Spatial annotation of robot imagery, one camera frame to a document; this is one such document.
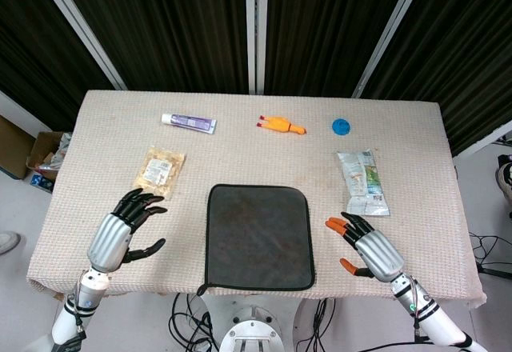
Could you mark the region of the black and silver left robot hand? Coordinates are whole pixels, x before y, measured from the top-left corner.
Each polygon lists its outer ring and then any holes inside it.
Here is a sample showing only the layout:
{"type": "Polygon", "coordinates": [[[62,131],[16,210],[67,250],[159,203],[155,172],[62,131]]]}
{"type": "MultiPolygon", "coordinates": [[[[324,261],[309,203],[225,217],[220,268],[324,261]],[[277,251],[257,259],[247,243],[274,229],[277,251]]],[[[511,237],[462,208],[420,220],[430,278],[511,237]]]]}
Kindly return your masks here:
{"type": "Polygon", "coordinates": [[[90,244],[87,256],[91,267],[100,273],[110,274],[123,264],[157,253],[166,243],[164,238],[143,250],[131,250],[130,242],[149,217],[167,212],[166,208],[156,205],[163,200],[163,196],[145,193],[142,188],[125,194],[104,217],[90,244]]]}

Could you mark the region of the orange-tipped silver right robot hand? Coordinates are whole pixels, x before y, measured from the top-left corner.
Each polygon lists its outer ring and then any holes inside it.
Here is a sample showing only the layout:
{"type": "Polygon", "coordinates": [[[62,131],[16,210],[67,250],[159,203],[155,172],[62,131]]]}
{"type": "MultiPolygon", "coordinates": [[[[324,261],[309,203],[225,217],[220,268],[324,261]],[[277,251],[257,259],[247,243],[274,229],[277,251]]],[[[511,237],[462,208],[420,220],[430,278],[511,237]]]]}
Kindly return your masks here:
{"type": "Polygon", "coordinates": [[[402,274],[405,261],[390,240],[367,220],[356,214],[341,212],[342,218],[328,218],[325,224],[339,234],[358,253],[364,267],[356,267],[346,258],[341,266],[353,276],[392,282],[402,274]]]}

